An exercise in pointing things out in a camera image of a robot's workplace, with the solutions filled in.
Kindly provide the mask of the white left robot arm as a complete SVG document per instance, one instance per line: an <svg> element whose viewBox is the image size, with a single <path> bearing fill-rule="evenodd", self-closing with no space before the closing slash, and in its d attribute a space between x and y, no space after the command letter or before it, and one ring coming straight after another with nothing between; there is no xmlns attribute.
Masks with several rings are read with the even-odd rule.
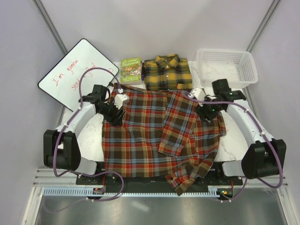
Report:
<svg viewBox="0 0 300 225"><path fill-rule="evenodd" d="M77 138L86 124L96 114L101 114L110 125L121 126L125 113L123 106L129 102L129 96L118 89L110 101L110 90L103 85L94 85L93 91L81 96L79 107L69 120L55 130L46 130L43 136L43 160L46 167L64 169L73 173L86 174L92 184L99 184L103 173L97 169L97 163L82 157Z"/></svg>

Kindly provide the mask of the red brown plaid shirt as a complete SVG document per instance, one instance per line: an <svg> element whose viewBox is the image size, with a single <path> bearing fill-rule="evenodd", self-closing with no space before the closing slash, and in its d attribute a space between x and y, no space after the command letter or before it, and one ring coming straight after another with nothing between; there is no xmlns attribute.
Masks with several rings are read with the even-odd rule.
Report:
<svg viewBox="0 0 300 225"><path fill-rule="evenodd" d="M225 136L223 117L202 121L183 91L124 85L129 102L121 126L102 127L105 169L124 178L164 176L181 195L211 169Z"/></svg>

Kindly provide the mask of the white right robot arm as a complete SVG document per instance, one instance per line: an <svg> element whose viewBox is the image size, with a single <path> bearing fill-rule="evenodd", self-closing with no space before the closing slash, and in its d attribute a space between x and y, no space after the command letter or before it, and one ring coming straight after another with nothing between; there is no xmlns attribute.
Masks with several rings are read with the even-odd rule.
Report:
<svg viewBox="0 0 300 225"><path fill-rule="evenodd" d="M191 90L189 96L198 102L196 113L200 119L211 122L220 111L225 111L243 134L248 149L241 160L227 161L215 172L215 180L226 184L232 176L243 176L250 180L279 175L283 177L286 143L275 139L258 121L249 108L245 95L232 90L227 79L212 83L213 96L203 89Z"/></svg>

